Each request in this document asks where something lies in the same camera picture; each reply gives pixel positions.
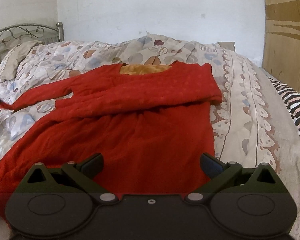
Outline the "red long-sleeved garment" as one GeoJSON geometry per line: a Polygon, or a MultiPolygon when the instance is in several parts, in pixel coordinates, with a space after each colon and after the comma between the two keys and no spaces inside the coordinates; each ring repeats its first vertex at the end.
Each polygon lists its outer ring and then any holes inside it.
{"type": "Polygon", "coordinates": [[[28,90],[8,108],[53,99],[0,161],[0,216],[35,163],[49,168],[100,153],[94,182],[111,193],[180,194],[209,181],[199,164],[214,153],[210,107],[222,94],[210,64],[174,62],[160,73],[128,75],[121,64],[28,90]]]}

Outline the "beige bed sheet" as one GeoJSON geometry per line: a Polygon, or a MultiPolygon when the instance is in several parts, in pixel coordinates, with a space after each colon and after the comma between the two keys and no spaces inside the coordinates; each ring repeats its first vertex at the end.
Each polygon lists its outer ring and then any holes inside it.
{"type": "Polygon", "coordinates": [[[283,100],[246,57],[212,45],[205,58],[223,94],[210,114],[216,157],[248,168],[270,164],[296,202],[290,233],[300,239],[300,136],[283,100]]]}

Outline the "patterned circle-print quilt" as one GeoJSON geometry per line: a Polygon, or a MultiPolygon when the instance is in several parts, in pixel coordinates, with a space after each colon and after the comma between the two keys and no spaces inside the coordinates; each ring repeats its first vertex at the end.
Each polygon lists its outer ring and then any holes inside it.
{"type": "MultiPolygon", "coordinates": [[[[212,45],[217,44],[180,41],[161,35],[144,36],[119,44],[77,41],[40,44],[21,61],[15,79],[0,82],[0,98],[13,104],[28,90],[105,65],[121,64],[121,73],[128,75],[160,73],[174,62],[203,65],[208,63],[205,53],[212,45]]],[[[4,57],[0,74],[5,61],[4,57]]],[[[19,111],[0,106],[0,161],[36,121],[55,109],[55,103],[53,99],[45,100],[19,111]]]]}

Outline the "striped black white cloth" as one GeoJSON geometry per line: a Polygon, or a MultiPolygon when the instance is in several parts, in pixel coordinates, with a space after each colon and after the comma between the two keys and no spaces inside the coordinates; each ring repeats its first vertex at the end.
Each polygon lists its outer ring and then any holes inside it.
{"type": "Polygon", "coordinates": [[[271,84],[276,89],[280,98],[283,100],[290,116],[293,119],[294,125],[296,126],[300,134],[300,93],[289,87],[287,84],[268,77],[271,84]]]}

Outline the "beige pillow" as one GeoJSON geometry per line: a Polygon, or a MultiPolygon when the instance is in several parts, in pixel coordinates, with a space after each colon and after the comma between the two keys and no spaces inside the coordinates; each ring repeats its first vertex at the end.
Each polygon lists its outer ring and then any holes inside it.
{"type": "Polygon", "coordinates": [[[19,64],[30,53],[31,49],[37,45],[44,44],[42,41],[27,41],[16,45],[6,56],[5,64],[0,74],[0,82],[15,79],[19,64]]]}

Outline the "brown wooden wardrobe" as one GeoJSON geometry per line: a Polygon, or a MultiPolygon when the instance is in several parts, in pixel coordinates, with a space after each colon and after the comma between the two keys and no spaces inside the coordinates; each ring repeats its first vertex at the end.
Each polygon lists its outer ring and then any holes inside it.
{"type": "Polygon", "coordinates": [[[262,67],[300,92],[300,0],[265,0],[262,67]]]}

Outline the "metal bed headboard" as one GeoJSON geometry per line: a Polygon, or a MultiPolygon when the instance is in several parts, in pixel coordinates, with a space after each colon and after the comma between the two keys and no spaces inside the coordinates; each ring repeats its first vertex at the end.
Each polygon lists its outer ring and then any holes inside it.
{"type": "Polygon", "coordinates": [[[39,23],[21,23],[0,29],[0,64],[14,46],[33,40],[43,44],[63,42],[62,22],[57,22],[54,27],[39,23]]]}

